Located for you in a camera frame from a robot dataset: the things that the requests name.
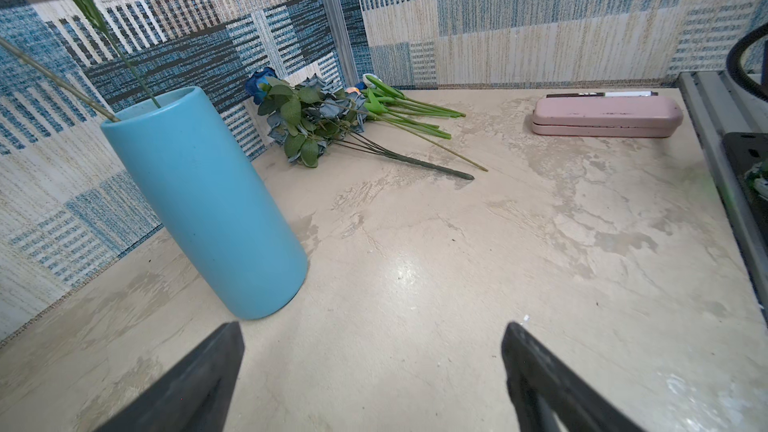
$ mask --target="marble tabletop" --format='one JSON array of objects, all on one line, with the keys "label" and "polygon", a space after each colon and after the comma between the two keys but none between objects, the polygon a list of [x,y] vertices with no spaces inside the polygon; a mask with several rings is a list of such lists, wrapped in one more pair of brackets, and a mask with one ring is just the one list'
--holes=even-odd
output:
[{"label": "marble tabletop", "polygon": [[[768,429],[766,324],[690,120],[536,136],[546,92],[412,93],[466,111],[449,145],[489,172],[366,130],[473,182],[335,147],[254,161],[310,270],[242,323],[226,430],[516,430],[510,321],[649,432]],[[0,350],[0,430],[91,430],[232,320],[160,231]]]}]

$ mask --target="case lid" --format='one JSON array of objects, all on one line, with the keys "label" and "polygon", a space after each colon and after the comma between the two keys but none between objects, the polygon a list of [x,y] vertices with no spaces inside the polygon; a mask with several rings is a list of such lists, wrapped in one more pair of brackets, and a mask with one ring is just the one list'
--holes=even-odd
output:
[{"label": "case lid", "polygon": [[545,97],[536,102],[540,126],[675,128],[683,122],[677,102],[664,96]]}]

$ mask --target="blue vase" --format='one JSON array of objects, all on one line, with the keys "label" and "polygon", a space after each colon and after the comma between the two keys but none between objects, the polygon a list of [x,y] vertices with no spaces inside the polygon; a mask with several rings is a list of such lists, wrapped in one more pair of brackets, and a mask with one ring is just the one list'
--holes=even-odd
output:
[{"label": "blue vase", "polygon": [[306,276],[304,250],[199,87],[145,100],[101,131],[176,243],[239,318],[276,312]]}]

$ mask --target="patterned wallpaper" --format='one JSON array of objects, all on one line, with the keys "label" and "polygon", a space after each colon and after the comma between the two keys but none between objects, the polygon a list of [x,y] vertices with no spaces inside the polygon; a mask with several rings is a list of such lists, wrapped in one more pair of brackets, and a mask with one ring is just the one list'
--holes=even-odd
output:
[{"label": "patterned wallpaper", "polygon": [[[669,83],[723,69],[736,40],[768,21],[768,0],[359,2],[347,20],[358,71],[421,88]],[[759,67],[756,48],[747,67]]]},{"label": "patterned wallpaper", "polygon": [[[295,82],[340,81],[321,0],[96,2],[150,87],[202,87],[249,158],[269,141],[249,114],[249,74],[270,65]],[[142,99],[70,0],[0,0],[0,35],[113,110]],[[0,76],[2,339],[162,225],[93,111],[4,50]]]}]

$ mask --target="black cable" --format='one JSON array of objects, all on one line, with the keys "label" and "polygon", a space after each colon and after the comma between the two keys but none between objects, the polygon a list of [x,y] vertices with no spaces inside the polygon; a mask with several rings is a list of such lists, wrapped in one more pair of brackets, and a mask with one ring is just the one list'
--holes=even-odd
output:
[{"label": "black cable", "polygon": [[746,52],[746,49],[766,35],[768,35],[768,23],[757,27],[742,37],[728,53],[728,57],[725,59],[725,69],[738,86],[758,99],[768,102],[768,91],[761,84],[752,80],[741,66],[741,57]]}]

